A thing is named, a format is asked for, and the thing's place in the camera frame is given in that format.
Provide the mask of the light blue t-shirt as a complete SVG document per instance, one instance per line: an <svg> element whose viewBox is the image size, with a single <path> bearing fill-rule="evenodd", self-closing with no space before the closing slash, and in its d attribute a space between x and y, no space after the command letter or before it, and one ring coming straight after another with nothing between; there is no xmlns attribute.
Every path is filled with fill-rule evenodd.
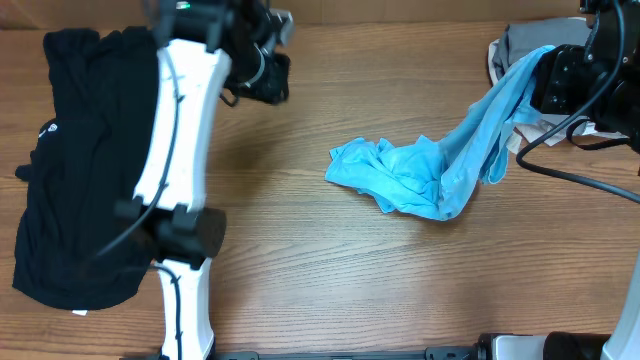
<svg viewBox="0 0 640 360"><path fill-rule="evenodd" d="M535 71L553 49L541 46L518 60L439 141L421 136L396 147L384 138L356 138L332 149L325 180L373 197L384 213L437 221L457 217L478 184L504 178L514 128L539 121L540 112L530 105Z"/></svg>

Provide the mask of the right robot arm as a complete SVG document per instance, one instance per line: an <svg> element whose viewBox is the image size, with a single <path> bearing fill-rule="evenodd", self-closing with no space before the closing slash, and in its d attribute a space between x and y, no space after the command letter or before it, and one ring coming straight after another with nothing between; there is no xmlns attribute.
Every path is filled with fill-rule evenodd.
<svg viewBox="0 0 640 360"><path fill-rule="evenodd" d="M561 45L544 55L531 105L542 113L568 116L543 135L564 130L571 140L578 125L622 139L583 145L587 151L626 145L639 151L639 3L582 0L580 12L594 17L583 46ZM554 332L543 345L544 359L639 360L639 267L635 266L613 334Z"/></svg>

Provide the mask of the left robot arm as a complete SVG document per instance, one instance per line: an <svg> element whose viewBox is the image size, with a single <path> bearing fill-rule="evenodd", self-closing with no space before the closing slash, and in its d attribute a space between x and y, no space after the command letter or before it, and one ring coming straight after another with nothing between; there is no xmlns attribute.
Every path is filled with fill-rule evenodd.
<svg viewBox="0 0 640 360"><path fill-rule="evenodd" d="M291 62L276 49L289 44L294 17L267 1L168 0L152 22L159 85L150 146L132 198L115 206L127 227L104 249L139 240L151 257L165 320L157 358L212 359L210 270L227 224L206 205L216 107L288 99Z"/></svg>

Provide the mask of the black t-shirt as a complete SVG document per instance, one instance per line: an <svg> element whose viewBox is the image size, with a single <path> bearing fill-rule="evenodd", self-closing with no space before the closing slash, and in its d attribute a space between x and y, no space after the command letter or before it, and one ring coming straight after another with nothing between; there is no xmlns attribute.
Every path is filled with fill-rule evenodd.
<svg viewBox="0 0 640 360"><path fill-rule="evenodd" d="M13 286L63 310L100 310L133 297L150 255L125 240L98 252L124 227L147 158L158 96L156 44L149 30L101 36L64 29L43 39L55 116L42 125L30 163L27 205L15 245Z"/></svg>

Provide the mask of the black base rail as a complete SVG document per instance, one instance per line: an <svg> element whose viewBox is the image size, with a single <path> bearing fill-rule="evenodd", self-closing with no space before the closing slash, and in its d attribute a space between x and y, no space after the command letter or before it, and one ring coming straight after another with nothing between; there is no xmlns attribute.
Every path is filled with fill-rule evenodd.
<svg viewBox="0 0 640 360"><path fill-rule="evenodd" d="M504 345L502 348L490 349L487 346L441 346L428 347L421 351L374 351L374 352L333 352L333 353L294 353L294 354L260 354L257 352L227 352L208 355L206 360L543 360L550 359L545 355L542 346L534 348Z"/></svg>

